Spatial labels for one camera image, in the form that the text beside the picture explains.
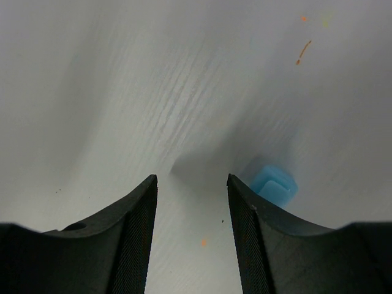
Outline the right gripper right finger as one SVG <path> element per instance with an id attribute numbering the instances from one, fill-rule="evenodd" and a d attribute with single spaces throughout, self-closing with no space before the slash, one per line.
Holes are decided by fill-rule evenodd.
<path id="1" fill-rule="evenodd" d="M 228 204 L 244 293 L 390 293 L 391 224 L 338 229 L 296 217 L 235 175 Z"/>

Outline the light blue highlighter cap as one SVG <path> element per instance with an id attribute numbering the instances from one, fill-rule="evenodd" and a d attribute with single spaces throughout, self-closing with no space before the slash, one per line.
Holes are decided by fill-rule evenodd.
<path id="1" fill-rule="evenodd" d="M 250 189 L 272 204 L 285 208 L 298 192 L 295 180 L 273 165 L 264 166 L 253 178 Z"/>

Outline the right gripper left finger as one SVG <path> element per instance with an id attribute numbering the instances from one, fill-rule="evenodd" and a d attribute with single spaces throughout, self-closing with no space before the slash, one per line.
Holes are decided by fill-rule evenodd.
<path id="1" fill-rule="evenodd" d="M 143 293 L 157 177 L 63 230 L 1 224 L 2 293 Z"/>

